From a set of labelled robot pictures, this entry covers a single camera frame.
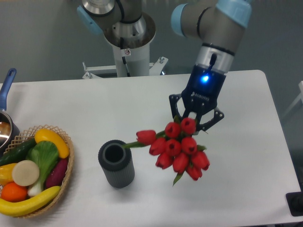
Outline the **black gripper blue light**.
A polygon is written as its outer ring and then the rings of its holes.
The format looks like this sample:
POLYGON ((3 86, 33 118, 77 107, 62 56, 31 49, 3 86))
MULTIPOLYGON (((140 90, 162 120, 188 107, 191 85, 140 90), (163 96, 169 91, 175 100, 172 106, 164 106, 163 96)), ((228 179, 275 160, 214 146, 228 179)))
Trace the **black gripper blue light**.
POLYGON ((217 98, 225 78, 224 74, 194 66, 182 93, 169 95, 172 118, 178 117, 179 120, 183 120, 190 113, 195 113, 198 119, 201 119, 203 115, 214 110, 212 119, 196 125, 195 135, 198 135, 200 131, 206 132, 221 121, 224 118, 224 113, 217 107, 217 98), (185 107, 182 115, 177 105, 181 98, 185 107))

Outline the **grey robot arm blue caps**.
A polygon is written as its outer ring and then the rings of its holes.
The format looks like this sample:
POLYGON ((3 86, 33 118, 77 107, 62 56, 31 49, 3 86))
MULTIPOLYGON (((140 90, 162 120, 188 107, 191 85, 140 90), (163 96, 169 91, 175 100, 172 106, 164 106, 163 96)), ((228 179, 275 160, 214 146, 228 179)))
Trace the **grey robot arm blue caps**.
MULTIPOLYGON (((202 42, 185 89, 169 96, 173 117, 196 114, 196 132, 208 130, 224 117, 217 98, 251 12, 248 0, 201 0, 178 5, 171 14, 174 33, 202 42)), ((83 0, 77 14, 88 30, 103 34, 112 46, 119 77, 151 75, 150 43, 156 27, 140 0, 83 0)))

